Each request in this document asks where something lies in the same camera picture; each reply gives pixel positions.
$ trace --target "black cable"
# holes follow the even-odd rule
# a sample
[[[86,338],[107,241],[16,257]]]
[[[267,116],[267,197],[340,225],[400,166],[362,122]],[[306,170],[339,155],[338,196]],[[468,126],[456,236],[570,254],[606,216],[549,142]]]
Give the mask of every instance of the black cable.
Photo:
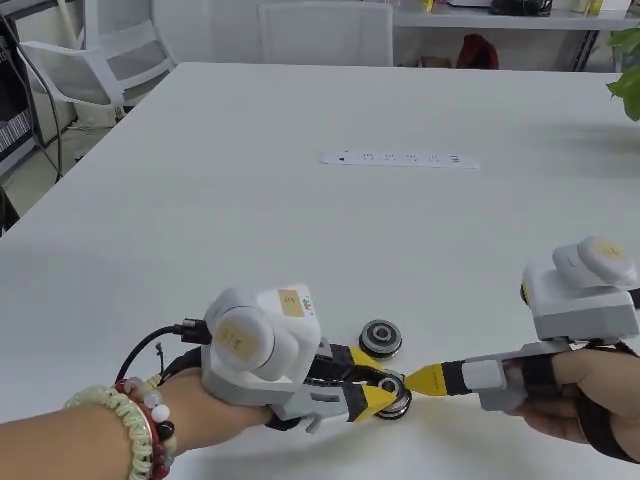
[[[136,345],[133,350],[131,350],[131,353],[125,359],[124,363],[122,364],[122,367],[120,367],[120,371],[116,376],[116,383],[124,379],[125,375],[127,374],[127,370],[129,370],[129,367],[131,366],[135,358],[140,354],[142,350],[144,350],[144,348],[147,345],[149,345],[156,338],[161,337],[162,335],[167,335],[169,333],[172,333],[174,335],[181,335],[182,330],[183,330],[182,325],[171,325],[168,327],[159,328],[155,332],[152,332],[146,337],[144,337],[142,341],[138,343],[138,345]]]
[[[211,333],[209,332],[209,329],[207,327],[207,322],[205,322],[204,320],[194,320],[191,318],[185,318],[182,324],[176,324],[168,327],[159,328],[155,332],[152,332],[146,337],[144,337],[142,341],[138,343],[138,345],[136,345],[133,350],[131,350],[131,353],[125,359],[124,363],[122,364],[122,367],[120,367],[120,371],[118,372],[118,375],[116,377],[116,383],[124,379],[125,375],[127,374],[127,370],[129,370],[129,367],[131,366],[135,358],[140,354],[142,350],[144,350],[144,348],[147,345],[149,345],[156,338],[169,333],[173,335],[180,335],[180,341],[182,343],[209,345],[212,341]],[[164,363],[163,357],[164,357],[164,354],[161,357],[162,363]],[[176,363],[175,361],[172,362],[167,367],[166,370],[164,369],[164,365],[161,365],[161,370],[162,370],[161,375],[163,376],[163,378],[165,375],[171,374],[172,365],[174,365],[175,363]]]
[[[27,62],[27,64],[29,65],[29,67],[33,71],[34,75],[38,78],[38,81],[43,86],[44,90],[47,92],[47,96],[49,97],[49,103],[51,104],[51,112],[53,113],[53,121],[56,124],[56,137],[58,139],[58,145],[57,145],[57,147],[58,147],[58,168],[56,169],[56,179],[55,179],[55,183],[58,183],[60,181],[60,179],[62,178],[62,130],[60,129],[60,119],[58,117],[58,107],[56,106],[56,102],[55,102],[55,100],[53,98],[53,94],[51,93],[51,90],[49,89],[49,86],[47,85],[47,82],[45,82],[44,78],[42,77],[42,75],[40,74],[40,72],[38,71],[36,66],[33,64],[31,59],[27,56],[27,53],[22,48],[22,45],[20,45],[20,42],[18,41],[18,38],[16,37],[16,34],[13,32],[13,29],[11,28],[11,25],[9,25],[9,21],[1,13],[0,13],[0,18],[2,19],[2,22],[4,23],[4,26],[6,27],[9,36],[13,40],[13,43],[16,45],[16,48],[22,54],[23,60],[25,62]]]
[[[2,197],[2,218],[0,219],[0,237],[4,235],[7,230],[7,194],[4,188],[0,187],[0,197]]]
[[[7,55],[9,65],[11,66],[13,73],[15,73],[16,77],[18,77],[18,80],[20,80],[20,83],[24,88],[24,93],[27,96],[27,110],[29,111],[29,122],[31,126],[31,133],[33,134],[33,141],[35,142],[36,147],[38,147],[38,149],[43,153],[43,155],[49,161],[53,169],[56,171],[57,176],[62,177],[62,170],[60,169],[61,165],[56,166],[56,164],[53,162],[53,160],[49,156],[49,153],[47,153],[47,149],[44,147],[44,145],[42,145],[42,143],[40,143],[40,139],[36,135],[35,109],[33,107],[33,104],[31,103],[31,92],[30,92],[29,86],[26,84],[26,82],[22,78],[22,75],[20,75],[20,71],[18,70],[18,67],[13,61],[11,52],[9,50],[5,50],[4,52]]]

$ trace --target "power strip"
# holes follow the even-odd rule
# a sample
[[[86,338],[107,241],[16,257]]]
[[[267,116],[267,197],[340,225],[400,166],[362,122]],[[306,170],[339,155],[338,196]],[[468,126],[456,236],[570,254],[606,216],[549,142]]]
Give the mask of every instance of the power strip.
[[[375,167],[430,167],[476,169],[478,162],[452,153],[377,152],[373,150],[343,150],[327,153],[320,163],[326,165],[357,165]]]

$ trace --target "velcro strap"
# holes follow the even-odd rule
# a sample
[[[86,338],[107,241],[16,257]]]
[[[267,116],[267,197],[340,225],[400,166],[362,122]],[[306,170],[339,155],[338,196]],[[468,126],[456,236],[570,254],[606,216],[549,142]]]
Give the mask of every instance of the velcro strap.
[[[560,395],[561,387],[553,373],[552,358],[553,354],[521,359],[524,388],[530,398],[552,398]]]
[[[576,401],[580,427],[587,442],[600,453],[631,463],[636,462],[626,454],[613,435],[611,412],[601,407],[586,395],[580,395]]]

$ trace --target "yellow plastic part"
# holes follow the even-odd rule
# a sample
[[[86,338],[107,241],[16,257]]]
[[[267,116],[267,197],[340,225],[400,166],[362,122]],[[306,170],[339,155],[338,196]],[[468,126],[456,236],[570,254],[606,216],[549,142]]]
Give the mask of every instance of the yellow plastic part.
[[[367,408],[365,408],[362,413],[356,417],[354,423],[362,422],[363,420],[372,417],[396,400],[395,393],[387,392],[386,390],[378,387],[362,385],[362,391],[364,392],[364,397],[367,400]]]
[[[404,379],[404,386],[412,392],[431,397],[447,395],[447,384],[444,381],[442,364],[427,365]]]
[[[382,367],[382,365],[380,365],[378,362],[376,362],[373,358],[371,358],[369,355],[364,353],[358,347],[349,347],[349,350],[351,352],[351,358],[353,358],[354,365],[371,367],[379,371],[384,371],[384,368]]]

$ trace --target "ball bearing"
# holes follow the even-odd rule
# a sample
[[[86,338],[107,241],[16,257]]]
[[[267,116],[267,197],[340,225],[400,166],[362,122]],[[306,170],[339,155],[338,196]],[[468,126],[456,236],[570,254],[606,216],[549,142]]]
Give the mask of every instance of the ball bearing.
[[[402,345],[400,330],[387,320],[372,320],[360,334],[360,348],[374,358],[393,357]]]
[[[404,386],[404,375],[387,370],[387,376],[378,382],[378,387],[396,394],[396,400],[376,416],[384,420],[398,420],[402,418],[411,405],[411,391]]]

